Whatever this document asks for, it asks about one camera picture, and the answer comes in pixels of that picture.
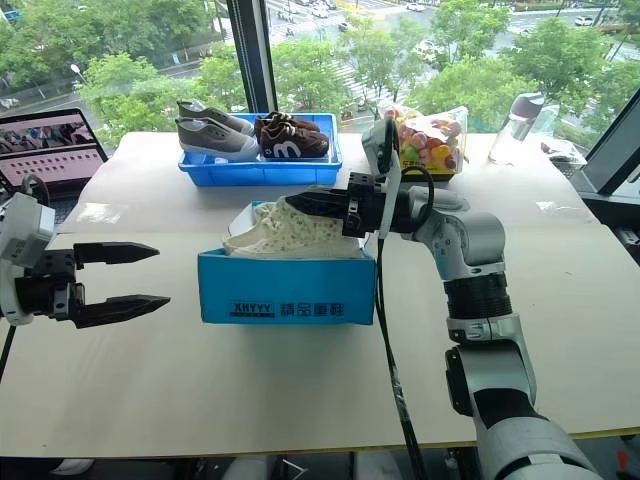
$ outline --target glass window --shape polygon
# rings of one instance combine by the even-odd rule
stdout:
[[[81,108],[106,150],[176,100],[247,108],[225,1],[0,0],[0,115]]]
[[[553,135],[586,154],[640,88],[637,0],[272,0],[278,103],[367,130],[381,105],[469,109],[496,132],[514,98],[541,91]]]

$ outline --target shoe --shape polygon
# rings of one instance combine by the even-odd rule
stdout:
[[[302,119],[300,119],[298,117],[292,117],[291,115],[288,115],[286,113],[271,112],[266,117],[261,117],[260,115],[258,115],[256,117],[256,121],[254,123],[254,129],[255,129],[256,138],[258,138],[258,141],[260,141],[260,132],[262,131],[262,129],[264,127],[270,125],[274,120],[277,123],[287,122],[287,123],[293,125],[294,127],[304,128],[305,130],[311,130],[311,131],[314,131],[314,132],[319,132],[320,131],[320,127],[318,127],[313,122],[309,122],[307,120],[302,120]]]
[[[185,102],[178,100],[178,113],[184,118],[211,118],[244,135],[253,135],[253,125],[242,118],[236,118],[216,107],[205,107],[198,100]]]
[[[260,130],[260,149],[265,158],[318,158],[329,150],[329,139],[288,122],[271,122]]]
[[[180,146],[187,152],[208,153],[231,162],[254,162],[260,151],[255,138],[211,118],[179,118],[176,125]]]

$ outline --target blue plastic tray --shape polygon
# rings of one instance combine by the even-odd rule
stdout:
[[[234,116],[253,123],[263,113],[237,113]],[[321,158],[298,158],[295,162],[278,159],[255,162],[226,162],[213,155],[185,152],[178,168],[187,172],[198,187],[237,185],[333,185],[342,166],[338,143],[338,127],[331,113],[295,113],[296,117],[314,122],[329,138],[329,151]]]

